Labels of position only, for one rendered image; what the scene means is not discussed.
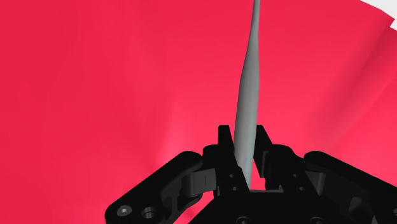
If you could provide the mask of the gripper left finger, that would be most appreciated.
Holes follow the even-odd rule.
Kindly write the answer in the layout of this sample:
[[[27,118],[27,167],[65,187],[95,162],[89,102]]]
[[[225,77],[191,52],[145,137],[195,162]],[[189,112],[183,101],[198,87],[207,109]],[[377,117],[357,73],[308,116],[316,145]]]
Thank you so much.
[[[173,224],[205,192],[236,199],[249,193],[237,165],[227,125],[218,127],[218,142],[201,154],[183,151],[105,211],[106,224]]]

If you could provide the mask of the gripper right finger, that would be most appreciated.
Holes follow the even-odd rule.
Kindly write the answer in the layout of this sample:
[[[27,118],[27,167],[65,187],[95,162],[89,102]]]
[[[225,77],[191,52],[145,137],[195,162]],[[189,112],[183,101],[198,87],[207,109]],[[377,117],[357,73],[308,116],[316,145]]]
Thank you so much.
[[[266,190],[301,195],[310,224],[397,224],[397,187],[321,151],[303,157],[257,125],[254,162]]]

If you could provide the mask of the grey slender utensil handle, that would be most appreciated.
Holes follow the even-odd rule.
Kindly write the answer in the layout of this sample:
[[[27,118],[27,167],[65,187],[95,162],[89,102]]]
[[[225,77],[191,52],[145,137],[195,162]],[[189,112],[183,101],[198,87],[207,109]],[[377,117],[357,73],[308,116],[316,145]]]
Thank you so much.
[[[253,0],[251,28],[240,76],[235,119],[235,158],[247,186],[251,186],[260,88],[259,26],[261,0]]]

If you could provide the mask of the red cloth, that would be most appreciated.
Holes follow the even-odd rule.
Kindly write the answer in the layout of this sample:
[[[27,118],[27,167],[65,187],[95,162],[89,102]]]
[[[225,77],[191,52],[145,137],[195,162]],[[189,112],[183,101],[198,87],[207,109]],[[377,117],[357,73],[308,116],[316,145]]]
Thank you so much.
[[[106,208],[235,122],[253,0],[0,0],[0,224]],[[361,0],[261,0],[258,123],[397,185],[397,31]]]

